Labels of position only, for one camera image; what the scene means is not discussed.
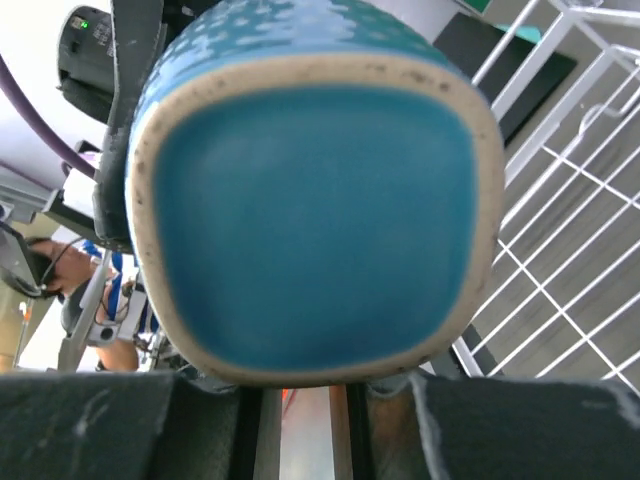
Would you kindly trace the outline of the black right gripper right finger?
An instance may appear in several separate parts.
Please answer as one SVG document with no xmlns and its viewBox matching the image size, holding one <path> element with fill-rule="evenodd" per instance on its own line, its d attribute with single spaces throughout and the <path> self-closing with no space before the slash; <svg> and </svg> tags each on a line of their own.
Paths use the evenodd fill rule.
<svg viewBox="0 0 640 480">
<path fill-rule="evenodd" d="M 410 372 L 330 405 L 338 479 L 639 476 L 639 399 L 617 382 Z"/>
</svg>

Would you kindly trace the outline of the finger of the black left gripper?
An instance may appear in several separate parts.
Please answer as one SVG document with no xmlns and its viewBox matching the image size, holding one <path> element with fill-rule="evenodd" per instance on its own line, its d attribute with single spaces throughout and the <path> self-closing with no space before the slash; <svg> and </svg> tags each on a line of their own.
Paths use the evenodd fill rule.
<svg viewBox="0 0 640 480">
<path fill-rule="evenodd" d="M 163 0 L 113 1 L 114 97 L 94 175 L 94 228 L 111 250 L 129 250 L 124 177 L 129 135 L 142 88 L 163 49 Z"/>
</svg>

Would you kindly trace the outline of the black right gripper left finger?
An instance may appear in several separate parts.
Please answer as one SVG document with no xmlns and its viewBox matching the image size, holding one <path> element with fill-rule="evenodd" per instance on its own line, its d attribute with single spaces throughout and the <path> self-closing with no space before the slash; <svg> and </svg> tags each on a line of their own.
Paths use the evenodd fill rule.
<svg viewBox="0 0 640 480">
<path fill-rule="evenodd" d="M 6 374 L 4 479 L 276 479 L 278 392 L 168 372 Z"/>
</svg>

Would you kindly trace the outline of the light blue mug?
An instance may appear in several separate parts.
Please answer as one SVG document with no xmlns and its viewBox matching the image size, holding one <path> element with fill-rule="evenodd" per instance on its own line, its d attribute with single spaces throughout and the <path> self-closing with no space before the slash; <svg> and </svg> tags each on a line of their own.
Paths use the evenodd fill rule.
<svg viewBox="0 0 640 480">
<path fill-rule="evenodd" d="M 156 63 L 126 208 L 154 313 L 199 370 L 322 386 L 447 349 L 491 272 L 485 96 L 363 1 L 224 1 Z"/>
</svg>

